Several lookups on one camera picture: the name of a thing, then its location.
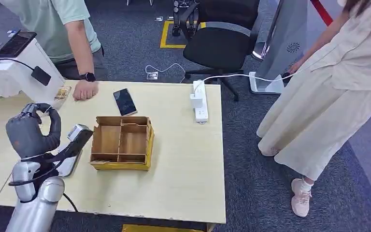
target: woman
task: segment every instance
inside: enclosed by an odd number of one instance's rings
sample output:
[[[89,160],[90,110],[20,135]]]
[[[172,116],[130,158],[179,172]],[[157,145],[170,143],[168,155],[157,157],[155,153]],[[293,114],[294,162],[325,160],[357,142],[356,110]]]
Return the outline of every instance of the woman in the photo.
[[[305,217],[314,181],[371,117],[371,0],[347,0],[290,72],[298,69],[257,135],[263,155],[303,175],[291,183],[291,205]]]

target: black office chair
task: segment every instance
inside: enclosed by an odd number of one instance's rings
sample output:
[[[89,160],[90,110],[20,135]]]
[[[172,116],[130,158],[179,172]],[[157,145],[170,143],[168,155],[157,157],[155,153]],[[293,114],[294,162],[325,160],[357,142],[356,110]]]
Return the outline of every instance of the black office chair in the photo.
[[[185,79],[192,74],[208,74],[210,76],[230,73],[243,74],[241,67],[245,57],[252,53],[257,42],[258,32],[253,31],[258,16],[259,0],[200,0],[194,3],[180,17],[180,28],[188,40],[183,56],[209,69],[192,70],[185,73]],[[187,29],[187,20],[197,8],[197,26],[201,22],[225,22],[236,24],[251,30],[251,35],[222,29],[202,28],[194,33]],[[238,101],[238,93],[225,78],[219,79]]]

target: white sock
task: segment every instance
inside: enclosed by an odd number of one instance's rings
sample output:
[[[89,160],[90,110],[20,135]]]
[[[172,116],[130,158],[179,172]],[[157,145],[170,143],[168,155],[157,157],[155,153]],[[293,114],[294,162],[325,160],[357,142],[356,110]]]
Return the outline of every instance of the white sock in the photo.
[[[303,192],[309,192],[309,191],[311,191],[312,186],[314,186],[314,184],[311,184],[310,185],[310,184],[306,183],[306,181],[304,179],[302,179],[301,190]]]

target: beige dress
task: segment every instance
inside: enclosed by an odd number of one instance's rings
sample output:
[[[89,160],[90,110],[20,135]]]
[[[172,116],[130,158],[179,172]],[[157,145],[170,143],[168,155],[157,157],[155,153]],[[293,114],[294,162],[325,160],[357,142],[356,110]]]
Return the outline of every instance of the beige dress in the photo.
[[[311,67],[292,77],[257,130],[263,155],[312,180],[371,117],[371,6],[354,15],[302,65]]]

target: chair backrest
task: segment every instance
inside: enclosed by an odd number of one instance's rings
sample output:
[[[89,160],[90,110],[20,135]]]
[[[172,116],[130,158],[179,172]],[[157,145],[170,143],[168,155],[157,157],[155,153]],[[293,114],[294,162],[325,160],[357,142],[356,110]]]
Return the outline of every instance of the chair backrest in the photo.
[[[200,0],[200,22],[225,22],[249,30],[258,16],[259,0]]]

